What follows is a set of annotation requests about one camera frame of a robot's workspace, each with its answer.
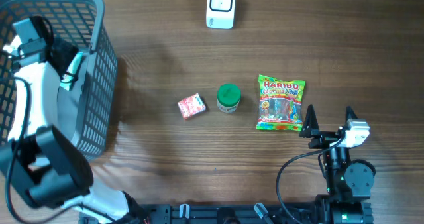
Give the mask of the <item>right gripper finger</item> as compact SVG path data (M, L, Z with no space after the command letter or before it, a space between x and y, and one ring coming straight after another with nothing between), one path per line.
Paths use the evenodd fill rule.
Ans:
M303 122L303 126L299 132L299 136L301 138L316 138L319 137L320 134L321 131L317 122L315 109L314 106L311 104L307 108L307 113Z
M358 117L356 113L354 112L353 108L351 106L346 107L345 109L345 122L348 123L350 121L357 120Z

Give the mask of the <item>teal tissue packet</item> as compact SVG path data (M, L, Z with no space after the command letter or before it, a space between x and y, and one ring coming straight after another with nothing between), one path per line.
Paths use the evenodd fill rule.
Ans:
M62 76L60 87L66 91L70 91L73 84L78 80L79 68L83 57L83 52L78 52L70 62L65 74Z

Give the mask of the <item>Haribo gummy bag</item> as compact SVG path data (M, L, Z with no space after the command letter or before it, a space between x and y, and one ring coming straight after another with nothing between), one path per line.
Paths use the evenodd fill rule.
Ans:
M260 74L258 130L292 130L302 128L301 105L305 81L283 81Z

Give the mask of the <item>green lid jar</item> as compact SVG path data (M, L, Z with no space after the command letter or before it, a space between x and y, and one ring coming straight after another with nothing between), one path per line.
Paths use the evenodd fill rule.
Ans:
M224 113L233 113L239 106L241 92L235 84L223 84L217 91L217 107Z

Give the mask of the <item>small red white candy pack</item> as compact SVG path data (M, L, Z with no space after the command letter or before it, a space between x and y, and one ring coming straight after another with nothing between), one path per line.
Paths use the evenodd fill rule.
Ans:
M184 120L206 110L206 105L198 93L182 99L177 104Z

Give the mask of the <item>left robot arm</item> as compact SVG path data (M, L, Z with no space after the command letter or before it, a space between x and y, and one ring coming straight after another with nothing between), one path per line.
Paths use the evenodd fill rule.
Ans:
M29 207L47 207L56 215L76 209L100 223L148 223L148 214L129 194L95 180L87 159L58 128L58 90L77 48L55 37L45 17L13 26L16 37L3 50L13 62L17 110L1 148L11 216L24 222L11 199L16 191Z

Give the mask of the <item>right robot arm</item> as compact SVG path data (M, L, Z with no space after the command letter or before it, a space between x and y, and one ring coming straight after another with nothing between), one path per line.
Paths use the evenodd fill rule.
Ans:
M300 137L310 138L308 148L317 149L319 166L326 180L327 195L318 195L313 202L312 223L374 222L371 196L376 175L375 167L368 161L350 158L349 151L364 143L370 127L359 119L351 107L346 108L345 124L335 132L321 131L314 107L309 105Z

